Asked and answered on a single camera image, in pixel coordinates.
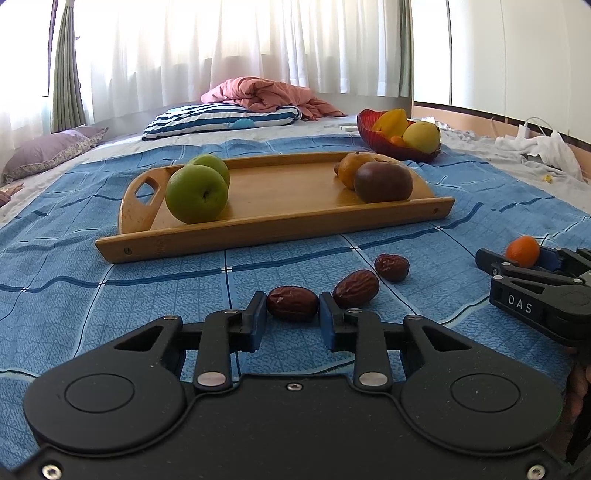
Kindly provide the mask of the person right hand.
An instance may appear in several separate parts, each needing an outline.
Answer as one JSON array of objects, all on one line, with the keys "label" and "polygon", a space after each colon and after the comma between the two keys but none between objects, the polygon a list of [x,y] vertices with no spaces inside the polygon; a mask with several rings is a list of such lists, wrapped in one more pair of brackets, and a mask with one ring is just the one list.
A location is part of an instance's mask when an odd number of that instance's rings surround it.
[{"label": "person right hand", "polygon": [[568,348],[567,351],[572,368],[567,377],[560,421],[549,440],[550,448],[560,457],[566,454],[573,425],[583,410],[584,397],[590,390],[590,364],[580,360],[575,348]]}]

